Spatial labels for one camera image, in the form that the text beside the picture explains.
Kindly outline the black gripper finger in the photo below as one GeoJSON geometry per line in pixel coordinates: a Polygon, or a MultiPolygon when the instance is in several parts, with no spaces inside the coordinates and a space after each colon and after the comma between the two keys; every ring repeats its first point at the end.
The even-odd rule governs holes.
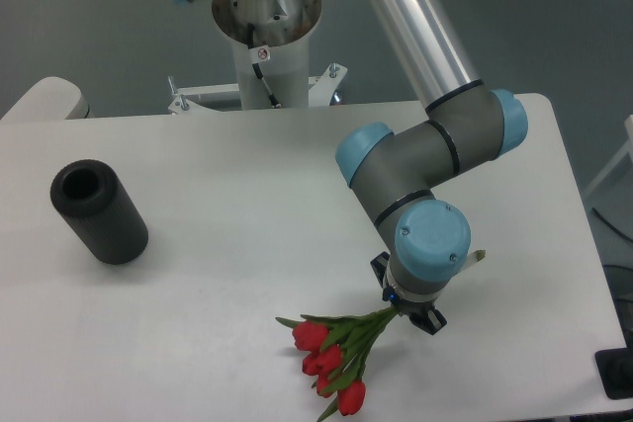
{"type": "Polygon", "coordinates": [[[427,334],[437,334],[447,324],[446,318],[435,307],[412,313],[408,319],[415,327],[427,334]]]}
{"type": "Polygon", "coordinates": [[[387,277],[387,272],[389,270],[389,260],[390,254],[383,251],[381,254],[370,261],[370,266],[379,285],[382,288],[385,288],[389,285],[389,279],[387,277]]]}

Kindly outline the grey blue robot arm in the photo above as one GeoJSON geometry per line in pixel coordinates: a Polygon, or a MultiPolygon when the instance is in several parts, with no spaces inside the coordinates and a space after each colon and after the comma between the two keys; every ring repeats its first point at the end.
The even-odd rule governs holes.
{"type": "MultiPolygon", "coordinates": [[[[211,1],[232,49],[243,109],[332,102],[343,67],[309,76],[308,41],[321,0],[211,1]]],[[[446,323],[436,300],[475,260],[468,220],[433,190],[518,147],[528,118],[512,93],[486,86],[439,0],[369,1],[383,28],[382,51],[398,61],[394,75],[409,85],[425,119],[402,132],[362,126],[341,141],[335,160],[386,245],[372,262],[384,300],[432,334],[446,323]]]]}

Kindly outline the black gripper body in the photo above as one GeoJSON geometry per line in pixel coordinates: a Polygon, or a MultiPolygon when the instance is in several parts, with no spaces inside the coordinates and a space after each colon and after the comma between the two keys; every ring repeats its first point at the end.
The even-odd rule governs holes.
{"type": "Polygon", "coordinates": [[[382,299],[400,313],[417,319],[426,317],[434,305],[434,294],[413,294],[388,282],[383,283],[382,299]]]}

